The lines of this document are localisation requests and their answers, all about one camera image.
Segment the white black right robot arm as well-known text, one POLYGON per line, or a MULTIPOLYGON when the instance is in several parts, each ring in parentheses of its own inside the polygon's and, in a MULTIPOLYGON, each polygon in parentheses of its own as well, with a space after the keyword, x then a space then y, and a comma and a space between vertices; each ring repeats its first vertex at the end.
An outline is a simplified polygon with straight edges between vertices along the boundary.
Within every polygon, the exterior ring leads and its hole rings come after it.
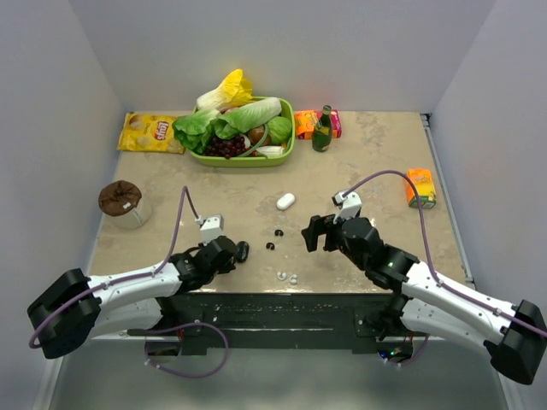
POLYGON ((302 236, 309 252, 324 237, 325 251, 341 252, 376 286, 392 290, 388 308, 379 314, 386 333, 442 337, 483 352, 496 371, 516 383, 533 382, 546 352, 546 324, 537 305, 501 301, 431 272, 424 261, 385 243, 363 217, 337 222, 333 215, 316 215, 302 236))

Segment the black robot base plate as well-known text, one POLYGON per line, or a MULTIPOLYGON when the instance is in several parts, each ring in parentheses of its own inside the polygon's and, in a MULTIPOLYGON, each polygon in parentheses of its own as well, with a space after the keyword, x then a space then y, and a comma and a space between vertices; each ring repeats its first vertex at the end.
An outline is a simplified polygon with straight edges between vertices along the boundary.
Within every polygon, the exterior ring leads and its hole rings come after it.
POLYGON ((161 318, 132 336, 165 337, 183 354, 231 349, 334 349, 406 360, 415 337, 382 323, 388 294, 188 293, 159 299, 161 318))

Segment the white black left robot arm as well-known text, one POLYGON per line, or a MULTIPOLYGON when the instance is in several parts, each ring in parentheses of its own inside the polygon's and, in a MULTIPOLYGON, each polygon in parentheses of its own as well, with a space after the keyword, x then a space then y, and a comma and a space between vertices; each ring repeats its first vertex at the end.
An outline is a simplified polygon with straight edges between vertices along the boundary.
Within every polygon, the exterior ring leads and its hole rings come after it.
POLYGON ((238 261, 238 244, 220 236, 146 268, 109 276, 63 273, 27 308, 34 329, 30 349, 47 359, 72 353, 89 339, 124 330, 171 333, 174 310, 160 299, 199 290, 238 261))

